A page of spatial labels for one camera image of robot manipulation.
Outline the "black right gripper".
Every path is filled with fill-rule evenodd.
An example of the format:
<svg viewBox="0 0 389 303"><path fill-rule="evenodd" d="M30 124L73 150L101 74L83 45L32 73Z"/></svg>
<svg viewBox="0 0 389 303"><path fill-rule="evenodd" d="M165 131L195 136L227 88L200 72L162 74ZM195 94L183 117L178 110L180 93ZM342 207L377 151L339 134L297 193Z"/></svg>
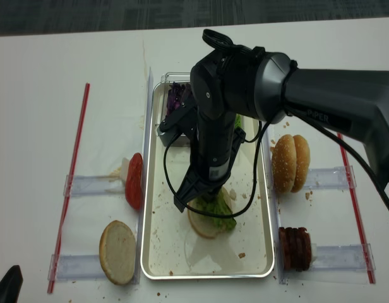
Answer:
<svg viewBox="0 0 389 303"><path fill-rule="evenodd" d="M199 131L200 142L193 140L190 145L190 165L184 179L174 194L174 204L179 211L184 211L188 203L196 198L203 198L212 203L216 200L221 187L230 177L230 171L238 153L239 144L209 137Z"/></svg>

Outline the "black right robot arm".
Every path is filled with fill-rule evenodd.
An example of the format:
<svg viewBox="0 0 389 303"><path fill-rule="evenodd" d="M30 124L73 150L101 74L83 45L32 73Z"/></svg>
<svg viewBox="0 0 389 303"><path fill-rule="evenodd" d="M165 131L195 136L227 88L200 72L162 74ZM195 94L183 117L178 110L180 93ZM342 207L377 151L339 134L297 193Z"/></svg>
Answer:
<svg viewBox="0 0 389 303"><path fill-rule="evenodd" d="M279 52L257 47L247 53L214 50L191 70L197 126L191 163L174 204L213 193L228 179L237 148L236 115L265 124L295 116L332 140L343 134L360 141L355 154L389 211L389 71L300 69Z"/></svg>

